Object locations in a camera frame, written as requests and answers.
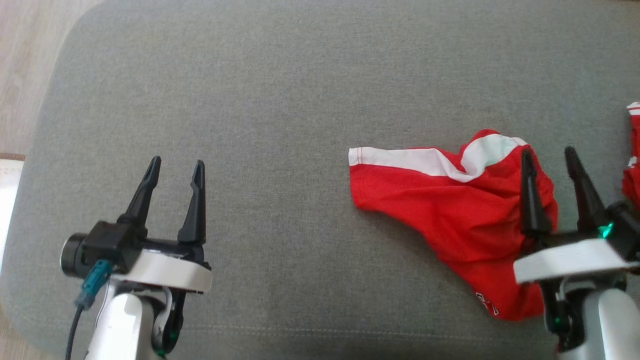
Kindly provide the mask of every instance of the gray cushion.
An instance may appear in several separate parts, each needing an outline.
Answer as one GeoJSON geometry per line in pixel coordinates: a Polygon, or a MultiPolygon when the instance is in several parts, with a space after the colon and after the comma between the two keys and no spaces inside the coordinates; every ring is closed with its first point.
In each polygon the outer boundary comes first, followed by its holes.
{"type": "Polygon", "coordinates": [[[415,231],[353,207],[347,149],[455,151],[484,127],[520,136],[569,228],[565,145],[604,201],[621,197],[637,19],[621,1],[103,4],[69,34],[42,106],[3,309],[62,354],[80,281],[60,271],[61,246],[114,220],[158,154],[153,237],[175,238],[195,161],[207,165],[213,287],[188,298],[172,358],[550,357],[540,318],[489,317],[415,231]]]}

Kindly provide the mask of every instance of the teal connector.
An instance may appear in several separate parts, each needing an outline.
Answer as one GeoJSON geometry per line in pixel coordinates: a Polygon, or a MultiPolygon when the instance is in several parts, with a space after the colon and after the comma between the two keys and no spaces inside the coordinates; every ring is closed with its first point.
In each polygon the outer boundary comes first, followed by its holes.
{"type": "Polygon", "coordinates": [[[86,276],[84,283],[82,284],[82,292],[74,301],[74,304],[84,309],[89,309],[95,301],[98,291],[107,283],[113,267],[111,263],[106,260],[98,260],[89,275],[86,276]]]}

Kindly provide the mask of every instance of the red garment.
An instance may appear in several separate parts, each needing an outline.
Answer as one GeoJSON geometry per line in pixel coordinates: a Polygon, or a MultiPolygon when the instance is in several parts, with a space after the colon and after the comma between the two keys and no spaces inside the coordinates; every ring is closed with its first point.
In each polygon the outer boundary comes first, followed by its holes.
{"type": "MultiPolygon", "coordinates": [[[[482,130],[452,154],[436,148],[349,150],[351,196],[362,210],[381,211],[420,231],[471,285],[488,312],[521,320],[543,312],[537,284],[518,285],[513,262],[524,246],[520,234],[522,139],[482,130]]],[[[546,214],[557,224],[553,184],[538,168],[546,214]]]]}
{"type": "Polygon", "coordinates": [[[640,149],[640,102],[627,106],[631,120],[631,160],[623,172],[622,193],[640,209],[640,167],[637,166],[637,156],[640,149]]]}

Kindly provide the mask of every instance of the white stripe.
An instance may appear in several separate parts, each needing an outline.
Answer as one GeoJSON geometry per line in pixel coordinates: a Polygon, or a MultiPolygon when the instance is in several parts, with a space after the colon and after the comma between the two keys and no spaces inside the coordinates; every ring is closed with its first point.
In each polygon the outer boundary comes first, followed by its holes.
{"type": "Polygon", "coordinates": [[[478,178],[485,168],[504,160],[518,146],[521,138],[490,134],[471,142],[460,160],[465,172],[458,170],[438,149],[383,150],[374,147],[349,149],[349,166],[366,164],[405,168],[429,176],[447,176],[461,183],[478,178]]]}

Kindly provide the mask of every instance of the green light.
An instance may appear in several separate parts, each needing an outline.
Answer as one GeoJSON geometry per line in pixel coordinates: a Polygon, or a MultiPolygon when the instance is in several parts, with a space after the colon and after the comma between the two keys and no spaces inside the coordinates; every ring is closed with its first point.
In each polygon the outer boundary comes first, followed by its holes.
{"type": "Polygon", "coordinates": [[[600,238],[601,239],[606,239],[607,236],[609,236],[609,234],[611,234],[612,230],[613,230],[613,223],[610,222],[609,225],[599,226],[598,227],[598,234],[600,234],[600,238]]]}

